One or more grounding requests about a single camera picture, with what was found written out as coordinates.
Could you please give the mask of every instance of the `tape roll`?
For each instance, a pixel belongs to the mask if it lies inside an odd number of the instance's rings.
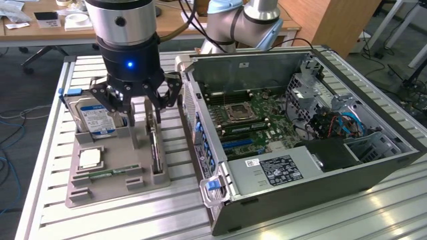
[[[66,7],[72,2],[73,0],[56,0],[56,5],[61,7]]]

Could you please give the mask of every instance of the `blue cable on floor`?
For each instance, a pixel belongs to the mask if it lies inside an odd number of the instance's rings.
[[[8,167],[10,168],[12,172],[13,172],[13,176],[14,176],[14,180],[16,180],[16,185],[17,185],[17,196],[14,198],[14,201],[9,204],[9,206],[0,212],[0,216],[1,214],[13,207],[13,205],[18,202],[18,200],[21,199],[21,184],[20,184],[20,179],[18,179],[18,175],[16,173],[13,164],[4,158],[0,157],[1,161],[5,161],[5,164],[8,164]]]
[[[6,145],[5,147],[0,148],[0,150],[4,150],[6,148],[9,148],[13,144],[16,144],[22,139],[22,137],[25,135],[25,127],[22,125],[20,125],[20,124],[12,124],[12,123],[6,123],[4,121],[0,121],[0,124],[21,128],[21,134],[20,134],[18,138],[9,145]],[[4,157],[0,157],[0,160],[4,161],[5,164],[8,164],[8,167],[13,172],[14,181],[16,181],[16,185],[17,185],[17,196],[14,198],[14,201],[9,204],[9,206],[0,212],[0,216],[1,216],[1,214],[4,212],[6,212],[21,199],[21,183],[20,183],[20,178],[18,178],[18,175],[16,173],[16,170],[14,170],[12,162],[8,159],[5,159]]]
[[[6,122],[4,122],[4,121],[0,121],[0,124],[9,125],[9,126],[14,126],[14,127],[20,127],[20,128],[21,128],[21,134],[20,134],[18,138],[17,138],[9,145],[6,145],[5,147],[0,148],[1,150],[4,150],[4,149],[6,149],[6,148],[9,148],[13,144],[16,144],[16,143],[22,139],[22,137],[24,137],[24,135],[25,135],[25,127],[24,127],[22,125],[20,125],[20,124],[12,124],[12,123],[6,123]]]

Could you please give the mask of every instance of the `aluminum extrusion table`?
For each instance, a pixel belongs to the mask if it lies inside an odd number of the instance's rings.
[[[160,55],[165,72],[174,57]],[[331,52],[323,53],[337,69],[376,101],[420,142],[427,131],[388,97]],[[105,75],[100,56],[78,56],[65,62],[57,88],[89,86],[90,77]],[[348,92],[332,75],[324,81],[337,94]],[[134,98],[136,120],[144,118],[142,97]],[[198,193],[177,108],[162,113],[161,134],[172,184],[169,187],[98,204],[69,209],[64,205],[73,147],[74,122],[57,98],[44,132],[16,239],[102,240],[287,240],[287,239],[425,239],[425,156],[388,176],[368,191],[349,195],[222,236],[210,236],[206,210]]]

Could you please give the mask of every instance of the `green pcb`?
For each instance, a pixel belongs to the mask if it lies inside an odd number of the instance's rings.
[[[264,90],[252,91],[251,93],[253,95],[249,102],[208,106],[213,123],[221,126],[217,129],[220,142],[224,144],[238,140],[252,140],[252,144],[224,149],[228,159],[291,149],[301,141],[293,130],[293,124],[285,117],[280,107],[280,95],[272,93],[267,95]],[[236,120],[234,116],[230,117],[232,108],[237,109],[237,113],[244,112],[238,116],[245,117],[245,119]],[[263,123],[265,123],[265,127],[261,130],[247,127],[251,125],[260,127]]]

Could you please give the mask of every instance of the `motherboard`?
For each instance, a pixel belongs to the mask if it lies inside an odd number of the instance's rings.
[[[301,141],[283,109],[279,88],[232,94],[208,93],[208,112],[226,159],[236,160],[293,148]]]

